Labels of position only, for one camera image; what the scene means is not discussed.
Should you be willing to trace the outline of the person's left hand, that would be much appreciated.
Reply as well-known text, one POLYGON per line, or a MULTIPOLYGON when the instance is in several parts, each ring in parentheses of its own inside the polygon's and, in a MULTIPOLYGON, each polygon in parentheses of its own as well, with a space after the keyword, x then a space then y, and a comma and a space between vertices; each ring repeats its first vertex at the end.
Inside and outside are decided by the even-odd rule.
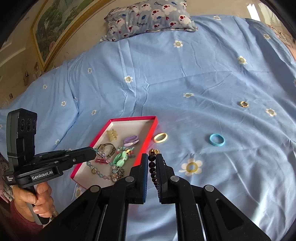
POLYGON ((12 187, 14 206, 18 213, 26 220, 33 222, 34 217, 28 207, 28 203, 34 204, 33 212, 43 218, 50 218, 55 210, 51 197, 52 189, 47 182, 37 185, 36 194, 24 190, 17 185, 12 187))

